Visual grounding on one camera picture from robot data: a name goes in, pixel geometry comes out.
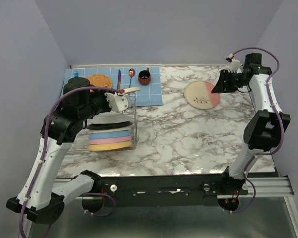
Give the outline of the cream and pink plate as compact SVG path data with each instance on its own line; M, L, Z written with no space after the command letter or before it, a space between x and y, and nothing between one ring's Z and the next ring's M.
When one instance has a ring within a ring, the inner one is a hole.
M201 110L214 108L220 102L220 95L212 93L213 84L194 81L184 89L184 97L189 105Z

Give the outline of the cream and yellow plate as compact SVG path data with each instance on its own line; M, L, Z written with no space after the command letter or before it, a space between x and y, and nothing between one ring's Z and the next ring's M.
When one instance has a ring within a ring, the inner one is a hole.
M130 88L123 89L124 93L133 93L133 92L138 92L140 90L141 90L140 87L130 87Z

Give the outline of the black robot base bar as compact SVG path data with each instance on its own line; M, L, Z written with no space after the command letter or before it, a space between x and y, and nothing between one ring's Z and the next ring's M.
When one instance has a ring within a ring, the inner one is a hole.
M245 180L227 172L168 176L100 177L93 193L109 197L82 200L84 209L96 212L103 207L217 206L218 196L246 195Z

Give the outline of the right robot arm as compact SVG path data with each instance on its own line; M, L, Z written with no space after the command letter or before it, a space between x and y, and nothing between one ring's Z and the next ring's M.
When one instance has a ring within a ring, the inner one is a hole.
M275 70L262 65L260 53L249 53L244 64L230 54L228 70L221 70L213 94L233 93L246 87L256 111L244 129L244 147L223 172L219 190L224 194L240 191L259 155L272 155L283 143L291 117L282 112L273 90Z

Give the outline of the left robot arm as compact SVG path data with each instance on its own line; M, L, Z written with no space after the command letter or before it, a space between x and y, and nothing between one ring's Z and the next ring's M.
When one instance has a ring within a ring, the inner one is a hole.
M28 180L20 194L8 199L7 209L26 214L38 224L53 224L64 207L82 194L100 191L99 176L84 171L63 187L53 188L67 151L88 119L111 110L107 99L116 89L95 87L86 78L74 77L63 86L63 96L44 119L40 145Z

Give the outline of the blue plate in rack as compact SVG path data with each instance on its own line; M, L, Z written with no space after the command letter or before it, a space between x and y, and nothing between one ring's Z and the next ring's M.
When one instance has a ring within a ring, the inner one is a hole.
M117 138L130 136L131 133L128 130L124 131L113 131L113 132L102 132L102 133L91 133L89 139L107 139L107 138Z

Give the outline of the yellow plate in rack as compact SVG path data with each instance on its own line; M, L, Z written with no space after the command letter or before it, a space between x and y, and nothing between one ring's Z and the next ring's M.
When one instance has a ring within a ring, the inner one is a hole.
M88 150L89 151L108 151L108 150L116 150L116 149L129 147L131 145L132 145L131 141L109 143L109 144L90 144L88 146Z

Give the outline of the white ceramic plate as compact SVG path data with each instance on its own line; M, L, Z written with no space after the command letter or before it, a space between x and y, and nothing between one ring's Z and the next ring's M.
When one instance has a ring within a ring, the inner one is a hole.
M115 124L115 123L123 123L130 121L132 119L131 116L118 113L118 112L107 112L101 113L94 116L92 119L89 119L88 122L90 124Z

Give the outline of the woven wicker round trivet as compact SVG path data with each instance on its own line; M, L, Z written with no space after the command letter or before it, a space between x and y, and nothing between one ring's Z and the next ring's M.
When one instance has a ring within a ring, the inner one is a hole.
M112 81L110 77L104 74L94 74L87 78L90 81L90 84L96 87L112 87Z

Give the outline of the iridescent rainbow knife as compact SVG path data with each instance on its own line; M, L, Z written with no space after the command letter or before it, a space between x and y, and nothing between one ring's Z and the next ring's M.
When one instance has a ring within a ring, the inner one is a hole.
M121 80L122 80L122 77L121 77L121 71L118 70L118 78L117 78L117 90L120 90L120 84L121 84Z

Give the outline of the iridescent rainbow spoon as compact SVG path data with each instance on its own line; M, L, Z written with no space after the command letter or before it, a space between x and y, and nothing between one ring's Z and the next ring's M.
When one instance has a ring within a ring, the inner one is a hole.
M129 69L128 75L130 77L130 80L129 80L129 88L130 88L132 83L132 78L135 76L135 70L133 68Z

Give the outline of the orange and black mug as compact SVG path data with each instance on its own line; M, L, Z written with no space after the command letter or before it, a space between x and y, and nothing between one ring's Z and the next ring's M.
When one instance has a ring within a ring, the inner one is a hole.
M149 71L149 68L147 68L146 70L142 70L138 74L138 82L144 86L149 85L151 83L151 73Z

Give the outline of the blue checked placemat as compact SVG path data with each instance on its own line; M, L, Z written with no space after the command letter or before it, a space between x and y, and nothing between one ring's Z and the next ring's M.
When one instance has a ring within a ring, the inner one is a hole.
M112 81L112 87L117 87L118 70L121 71L121 85L120 88L126 89L129 87L130 77L128 75L129 69L135 70L135 76L132 78L131 87L140 87L141 90L136 92L136 105L137 106L161 106L163 105L162 98L162 85L160 78L159 66L128 66L128 67L94 67L94 68L73 68L66 69L64 74L64 84L69 79L75 77L75 71L78 71L79 77L88 78L94 74L104 74L110 77ZM138 82L138 74L142 70L149 68L151 73L151 83L149 85L141 85Z

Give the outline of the aluminium frame rail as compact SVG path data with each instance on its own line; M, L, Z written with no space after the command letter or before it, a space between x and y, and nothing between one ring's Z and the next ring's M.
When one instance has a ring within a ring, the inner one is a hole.
M32 238L298 238L298 213L287 177L251 173L246 195L218 196L217 206L116 207L92 217L77 198L50 230L31 226Z

